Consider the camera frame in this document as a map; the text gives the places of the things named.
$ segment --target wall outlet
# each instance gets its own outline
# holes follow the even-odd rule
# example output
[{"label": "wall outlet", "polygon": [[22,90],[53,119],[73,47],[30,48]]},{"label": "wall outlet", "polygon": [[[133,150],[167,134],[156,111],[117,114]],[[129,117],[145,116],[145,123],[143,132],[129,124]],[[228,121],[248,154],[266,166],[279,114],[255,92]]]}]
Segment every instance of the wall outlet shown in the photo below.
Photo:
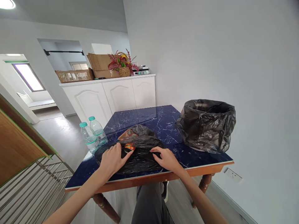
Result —
[{"label": "wall outlet", "polygon": [[229,176],[231,179],[234,180],[236,183],[240,183],[243,178],[240,177],[238,174],[236,174],[234,171],[232,171],[230,168],[227,168],[227,170],[224,172],[227,176]]}]

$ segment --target black trash bag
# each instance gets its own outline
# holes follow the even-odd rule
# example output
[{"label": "black trash bag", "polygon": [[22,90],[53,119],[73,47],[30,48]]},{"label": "black trash bag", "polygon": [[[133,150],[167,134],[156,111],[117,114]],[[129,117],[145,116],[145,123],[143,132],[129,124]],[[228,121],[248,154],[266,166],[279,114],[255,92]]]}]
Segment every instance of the black trash bag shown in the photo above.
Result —
[{"label": "black trash bag", "polygon": [[[150,150],[153,147],[159,146],[164,148],[161,140],[159,140],[156,134],[146,126],[137,124],[130,128],[137,137],[123,138],[121,141],[117,140],[121,144],[121,157],[124,158],[127,154],[124,151],[124,146],[128,143],[134,144],[135,151],[126,161],[125,165],[117,171],[117,174],[132,174],[151,170],[163,169],[154,159]],[[114,146],[116,143],[108,144],[100,147],[94,154],[97,163],[100,165],[103,153]]]},{"label": "black trash bag", "polygon": [[202,99],[187,101],[175,122],[185,145],[215,154],[228,150],[235,124],[234,106]]}]

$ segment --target gray pants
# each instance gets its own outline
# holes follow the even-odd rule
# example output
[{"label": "gray pants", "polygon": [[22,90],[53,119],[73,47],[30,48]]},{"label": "gray pants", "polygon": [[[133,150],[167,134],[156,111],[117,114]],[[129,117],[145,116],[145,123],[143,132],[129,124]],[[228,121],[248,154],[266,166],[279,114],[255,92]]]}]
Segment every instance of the gray pants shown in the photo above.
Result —
[{"label": "gray pants", "polygon": [[160,183],[138,187],[132,224],[173,224],[161,196]]}]

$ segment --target forearm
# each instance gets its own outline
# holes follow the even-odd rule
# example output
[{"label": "forearm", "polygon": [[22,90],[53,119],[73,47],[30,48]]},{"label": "forearm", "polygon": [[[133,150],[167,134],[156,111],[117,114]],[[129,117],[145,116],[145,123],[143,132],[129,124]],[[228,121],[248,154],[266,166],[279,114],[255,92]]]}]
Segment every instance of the forearm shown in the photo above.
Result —
[{"label": "forearm", "polygon": [[56,212],[54,212],[44,224],[68,224],[71,223],[77,213],[83,208],[95,192],[103,186],[109,177],[103,175],[98,169],[84,183],[84,185],[76,191],[76,193],[67,200]]},{"label": "forearm", "polygon": [[225,218],[214,208],[213,204],[200,190],[185,169],[179,169],[176,174],[185,185],[205,224],[227,223]]}]

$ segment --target hand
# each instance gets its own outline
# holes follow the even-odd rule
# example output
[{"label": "hand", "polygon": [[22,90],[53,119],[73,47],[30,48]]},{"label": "hand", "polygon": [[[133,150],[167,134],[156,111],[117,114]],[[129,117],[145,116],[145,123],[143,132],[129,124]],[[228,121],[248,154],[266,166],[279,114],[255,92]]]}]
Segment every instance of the hand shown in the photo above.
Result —
[{"label": "hand", "polygon": [[179,164],[172,151],[160,147],[152,148],[150,152],[159,152],[161,159],[153,154],[153,157],[161,167],[177,174],[183,167]]},{"label": "hand", "polygon": [[102,155],[102,161],[99,170],[102,174],[107,175],[107,181],[123,167],[128,158],[134,151],[129,152],[123,159],[121,158],[121,144],[118,142],[116,145],[111,146],[110,149]]}]

